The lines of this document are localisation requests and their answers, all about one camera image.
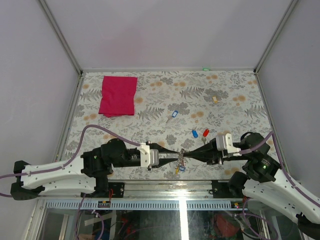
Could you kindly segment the grey keyring with yellow handle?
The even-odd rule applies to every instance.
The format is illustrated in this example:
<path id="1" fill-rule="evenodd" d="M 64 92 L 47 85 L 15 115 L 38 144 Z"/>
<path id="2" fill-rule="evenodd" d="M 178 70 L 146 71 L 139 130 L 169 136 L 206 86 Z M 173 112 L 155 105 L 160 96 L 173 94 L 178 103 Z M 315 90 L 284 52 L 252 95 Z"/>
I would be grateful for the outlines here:
<path id="1" fill-rule="evenodd" d="M 185 160 L 184 160 L 184 153 L 185 153 L 185 150 L 182 148 L 180 150 L 180 152 L 178 153 L 178 161 L 176 162 L 175 164 L 175 171 L 176 171 L 176 168 L 179 167 L 179 166 L 185 166 L 186 167 L 186 163 L 185 163 Z"/>

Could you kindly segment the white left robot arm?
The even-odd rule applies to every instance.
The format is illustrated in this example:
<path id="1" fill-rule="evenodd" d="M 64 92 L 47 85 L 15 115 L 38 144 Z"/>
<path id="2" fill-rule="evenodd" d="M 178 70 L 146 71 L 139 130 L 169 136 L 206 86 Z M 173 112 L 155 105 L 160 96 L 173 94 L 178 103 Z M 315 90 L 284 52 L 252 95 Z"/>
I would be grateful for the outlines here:
<path id="1" fill-rule="evenodd" d="M 11 185 L 10 195 L 17 201 L 40 196 L 111 198 L 115 190 L 109 185 L 108 176 L 114 168 L 159 168 L 177 161 L 161 157 L 170 153 L 171 150 L 149 142 L 127 148 L 124 141 L 114 138 L 71 162 L 30 165 L 17 161 L 13 168 L 16 181 Z"/>

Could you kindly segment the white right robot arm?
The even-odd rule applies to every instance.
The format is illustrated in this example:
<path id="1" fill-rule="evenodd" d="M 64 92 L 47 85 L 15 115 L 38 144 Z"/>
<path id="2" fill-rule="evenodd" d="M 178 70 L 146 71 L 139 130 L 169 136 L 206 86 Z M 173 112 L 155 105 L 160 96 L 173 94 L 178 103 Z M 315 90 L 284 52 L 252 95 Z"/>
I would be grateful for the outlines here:
<path id="1" fill-rule="evenodd" d="M 239 142 L 233 142 L 227 133 L 183 155 L 208 165 L 245 160 L 242 170 L 236 171 L 227 183 L 229 194 L 262 202 L 316 239 L 320 235 L 320 199 L 288 174 L 281 159 L 268 154 L 267 140 L 257 132 L 246 132 Z"/>

